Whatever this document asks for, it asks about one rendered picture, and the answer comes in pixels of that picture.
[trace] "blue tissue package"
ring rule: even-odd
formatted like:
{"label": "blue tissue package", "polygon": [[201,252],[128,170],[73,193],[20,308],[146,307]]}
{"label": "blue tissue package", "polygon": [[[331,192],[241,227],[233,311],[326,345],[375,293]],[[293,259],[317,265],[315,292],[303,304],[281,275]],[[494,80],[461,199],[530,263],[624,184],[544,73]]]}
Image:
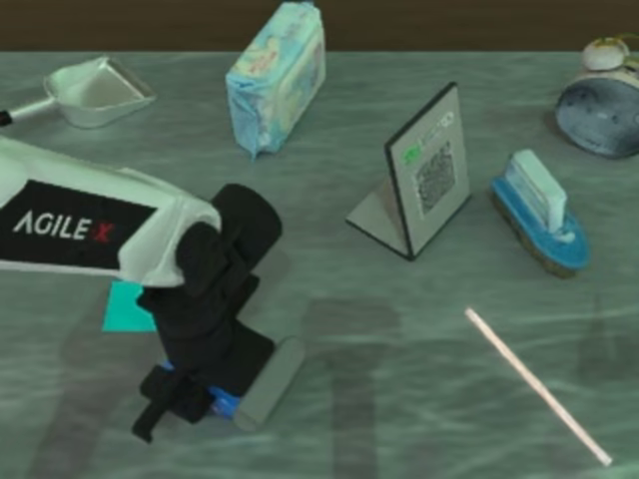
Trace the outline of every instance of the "blue tissue package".
{"label": "blue tissue package", "polygon": [[226,77],[234,135],[252,160],[282,148],[325,75],[320,10],[283,3]]}
{"label": "blue tissue package", "polygon": [[113,281],[104,317],[104,332],[150,332],[156,330],[153,316],[136,303],[142,287],[134,282]]}

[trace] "dustpan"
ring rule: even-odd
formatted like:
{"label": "dustpan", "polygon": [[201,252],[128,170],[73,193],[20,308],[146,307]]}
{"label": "dustpan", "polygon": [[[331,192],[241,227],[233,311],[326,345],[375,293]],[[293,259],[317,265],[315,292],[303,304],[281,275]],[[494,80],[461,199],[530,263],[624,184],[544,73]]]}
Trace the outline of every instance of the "dustpan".
{"label": "dustpan", "polygon": [[74,127],[99,128],[156,99],[145,83],[108,56],[61,68],[43,83],[46,96],[0,112],[0,126],[57,111]]}

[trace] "table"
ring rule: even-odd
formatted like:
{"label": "table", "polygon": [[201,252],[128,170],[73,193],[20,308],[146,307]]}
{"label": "table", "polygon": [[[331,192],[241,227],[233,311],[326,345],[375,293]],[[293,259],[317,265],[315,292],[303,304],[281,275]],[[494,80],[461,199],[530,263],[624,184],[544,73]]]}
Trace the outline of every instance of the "table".
{"label": "table", "polygon": [[[0,101],[91,53],[3,53]],[[256,189],[285,236],[260,265],[242,320],[310,355],[261,432],[166,418],[130,434],[155,334],[106,334],[110,280],[0,273],[0,477],[14,479],[631,478],[639,474],[636,316],[639,163],[564,142],[552,121],[577,54],[329,54],[328,79],[284,150],[252,164],[236,146],[224,74],[236,54],[117,55],[158,93],[95,131],[61,119],[7,136],[126,166],[211,197]],[[349,228],[384,178],[382,145],[449,81],[460,88],[473,197],[416,262]],[[576,278],[546,274],[485,194],[512,151],[532,148],[591,241]],[[464,318],[472,305],[615,462],[603,469]]]}

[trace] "pink stick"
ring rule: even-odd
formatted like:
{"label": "pink stick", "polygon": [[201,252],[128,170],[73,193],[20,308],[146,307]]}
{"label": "pink stick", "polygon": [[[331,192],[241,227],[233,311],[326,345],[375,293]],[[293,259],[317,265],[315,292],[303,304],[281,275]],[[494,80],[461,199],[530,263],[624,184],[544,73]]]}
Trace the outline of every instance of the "pink stick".
{"label": "pink stick", "polygon": [[595,455],[595,457],[604,465],[609,466],[612,458],[606,454],[599,445],[590,437],[590,435],[579,425],[577,421],[570,415],[568,411],[555,399],[552,393],[537,379],[537,377],[528,370],[528,368],[514,355],[514,353],[499,339],[493,330],[485,323],[481,317],[471,308],[465,311],[466,317],[477,326],[477,328],[486,336],[493,346],[501,353],[503,357],[510,363],[512,367],[523,377],[523,379],[532,387],[541,398],[546,401],[550,409],[570,428],[570,430],[581,440],[581,442]]}

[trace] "red letter x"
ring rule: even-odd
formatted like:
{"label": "red letter x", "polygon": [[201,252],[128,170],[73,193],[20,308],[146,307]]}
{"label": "red letter x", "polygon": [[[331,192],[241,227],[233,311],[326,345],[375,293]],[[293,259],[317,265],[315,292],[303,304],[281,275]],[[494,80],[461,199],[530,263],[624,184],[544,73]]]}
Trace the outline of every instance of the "red letter x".
{"label": "red letter x", "polygon": [[109,233],[113,229],[113,223],[99,223],[93,232],[93,240],[97,242],[109,242]]}

